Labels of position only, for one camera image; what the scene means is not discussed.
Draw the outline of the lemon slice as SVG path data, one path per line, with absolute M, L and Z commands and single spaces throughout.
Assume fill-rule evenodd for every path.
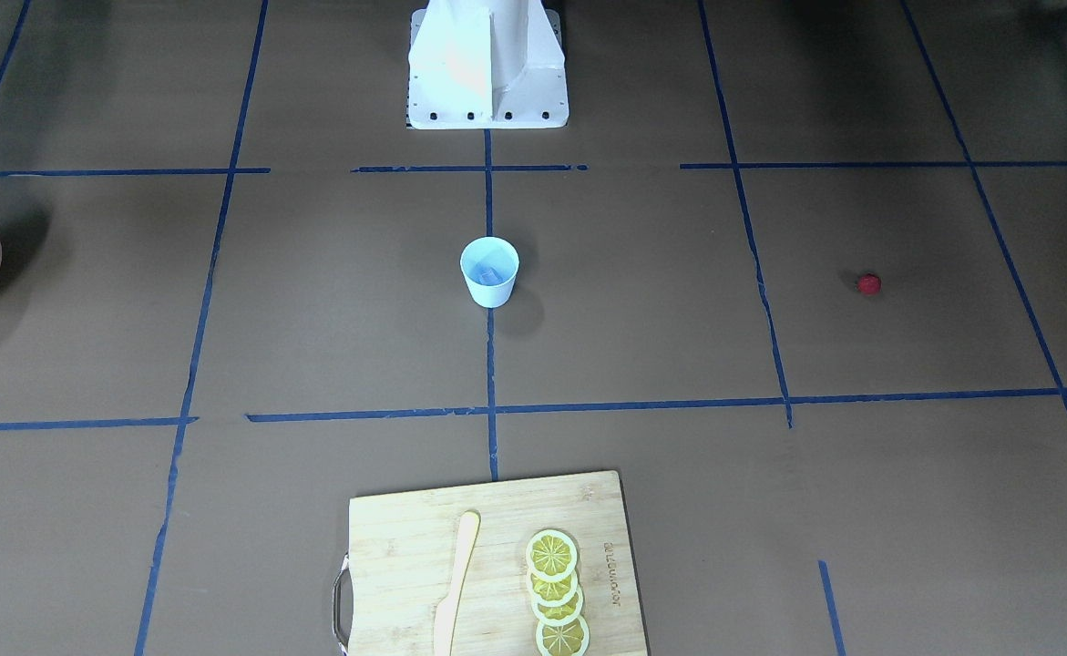
M 580 554 L 573 537 L 556 528 L 545 528 L 530 537 L 525 560 L 530 576 L 553 583 L 573 576 Z

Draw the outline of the wooden cutting board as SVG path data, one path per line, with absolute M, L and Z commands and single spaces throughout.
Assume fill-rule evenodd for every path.
M 450 655 L 644 655 L 647 638 L 620 475 L 580 473 L 359 496 L 333 586 L 343 655 L 434 655 L 435 606 L 448 592 L 457 524 L 480 515 Z M 530 576 L 530 537 L 573 537 L 573 576 Z

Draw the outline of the red strawberry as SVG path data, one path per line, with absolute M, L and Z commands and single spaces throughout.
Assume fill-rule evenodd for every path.
M 875 273 L 866 272 L 857 277 L 857 291 L 863 297 L 876 297 L 882 288 L 883 282 Z

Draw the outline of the white pillar with base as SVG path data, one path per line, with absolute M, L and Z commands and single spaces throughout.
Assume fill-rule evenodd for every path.
M 562 17 L 542 1 L 429 1 L 411 15 L 407 59 L 411 129 L 568 124 Z

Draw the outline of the clear ice cube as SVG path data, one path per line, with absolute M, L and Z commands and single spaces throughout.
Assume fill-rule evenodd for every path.
M 484 265 L 484 262 L 480 262 L 472 270 L 471 278 L 477 285 L 487 287 L 503 285 L 508 279 L 504 271 L 497 270 L 496 267 Z

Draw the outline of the yellow plastic knife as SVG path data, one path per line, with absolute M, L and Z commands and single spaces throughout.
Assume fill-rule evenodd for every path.
M 453 647 L 457 615 L 466 580 L 472 551 L 474 551 L 480 527 L 480 515 L 475 510 L 464 511 L 457 524 L 457 540 L 453 544 L 453 563 L 446 596 L 435 606 L 433 624 L 434 655 L 450 655 Z

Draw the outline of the light blue plastic cup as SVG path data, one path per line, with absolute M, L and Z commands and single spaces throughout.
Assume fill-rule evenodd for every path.
M 496 310 L 508 302 L 519 269 L 517 250 L 499 237 L 479 237 L 459 254 L 459 270 L 469 297 L 485 310 Z

